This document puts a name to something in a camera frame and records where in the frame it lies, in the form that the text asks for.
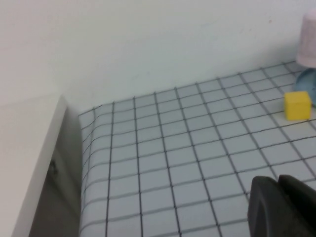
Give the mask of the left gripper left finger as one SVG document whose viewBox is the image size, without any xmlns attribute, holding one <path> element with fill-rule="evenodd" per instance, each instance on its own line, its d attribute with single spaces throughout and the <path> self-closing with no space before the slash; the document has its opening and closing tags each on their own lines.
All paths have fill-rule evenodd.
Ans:
<svg viewBox="0 0 316 237">
<path fill-rule="evenodd" d="M 276 180 L 252 179 L 248 206 L 248 226 L 252 237 L 305 237 L 306 222 Z"/>
</svg>

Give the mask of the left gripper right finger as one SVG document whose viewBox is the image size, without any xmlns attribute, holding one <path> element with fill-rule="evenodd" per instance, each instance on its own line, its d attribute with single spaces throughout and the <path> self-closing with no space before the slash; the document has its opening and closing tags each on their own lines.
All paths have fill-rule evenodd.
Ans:
<svg viewBox="0 0 316 237">
<path fill-rule="evenodd" d="M 316 236 L 316 191 L 290 175 L 280 175 L 278 184 L 294 206 L 296 217 Z"/>
</svg>

